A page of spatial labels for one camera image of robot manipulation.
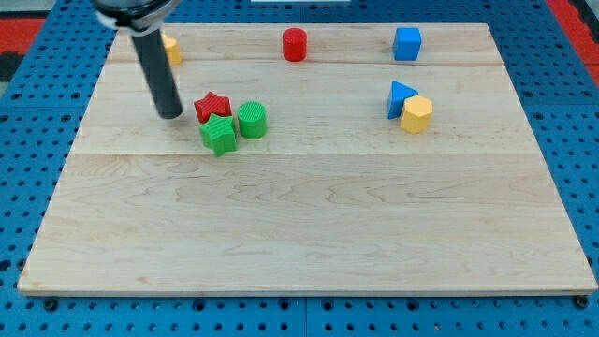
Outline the silver black robot arm flange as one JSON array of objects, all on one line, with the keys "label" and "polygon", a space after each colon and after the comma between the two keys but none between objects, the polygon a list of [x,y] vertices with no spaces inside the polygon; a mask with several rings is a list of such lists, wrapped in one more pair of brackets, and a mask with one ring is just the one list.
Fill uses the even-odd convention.
[{"label": "silver black robot arm flange", "polygon": [[158,30],[182,0],[92,0],[98,20],[106,27],[142,37]]}]

